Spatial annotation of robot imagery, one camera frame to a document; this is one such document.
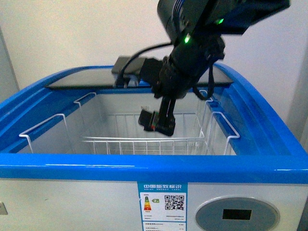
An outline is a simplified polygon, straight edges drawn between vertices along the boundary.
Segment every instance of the black strap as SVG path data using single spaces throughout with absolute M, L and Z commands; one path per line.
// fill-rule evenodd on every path
M 204 96 L 203 94 L 201 94 L 196 86 L 192 87 L 193 92 L 200 100 L 205 101 L 213 96 L 215 87 L 214 76 L 213 76 L 213 64 L 214 62 L 210 62 L 209 64 L 207 95 Z

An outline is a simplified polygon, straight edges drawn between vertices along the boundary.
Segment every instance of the green led light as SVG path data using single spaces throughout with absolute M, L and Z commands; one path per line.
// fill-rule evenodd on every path
M 217 24 L 217 25 L 222 24 L 223 20 L 224 20 L 223 18 L 220 19 L 220 20 L 217 20 L 217 21 L 216 21 L 216 24 Z
M 188 43 L 188 41 L 191 39 L 191 36 L 189 34 L 186 35 L 184 42 Z

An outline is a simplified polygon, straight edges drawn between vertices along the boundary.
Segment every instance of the black robotic arm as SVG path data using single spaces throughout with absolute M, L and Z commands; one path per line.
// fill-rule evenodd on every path
M 241 35 L 250 25 L 289 6 L 289 0 L 160 0 L 157 12 L 174 49 L 163 61 L 150 59 L 142 67 L 151 72 L 143 80 L 152 86 L 156 98 L 163 98 L 159 112 L 142 110 L 139 124 L 146 131 L 172 136 L 176 100 L 191 88 L 202 100 L 213 94 L 213 63 L 224 58 L 221 35 Z M 120 72 L 116 86 L 131 60 Z M 208 68 L 208 94 L 204 97 L 195 85 Z

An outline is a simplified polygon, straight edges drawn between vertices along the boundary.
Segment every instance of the energy label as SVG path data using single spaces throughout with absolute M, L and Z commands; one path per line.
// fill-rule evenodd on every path
M 138 183 L 143 231 L 186 231 L 187 184 Z

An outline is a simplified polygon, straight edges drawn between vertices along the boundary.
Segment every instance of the blue freezer rim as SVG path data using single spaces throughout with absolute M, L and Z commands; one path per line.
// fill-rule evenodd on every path
M 249 93 L 281 131 L 291 155 L 247 156 L 145 156 L 94 154 L 0 154 L 0 178 L 46 180 L 120 180 L 160 182 L 308 184 L 308 156 L 296 138 L 260 93 L 239 73 L 215 64 Z M 68 69 L 46 77 L 0 104 L 0 111 L 21 98 L 72 73 L 112 66 Z

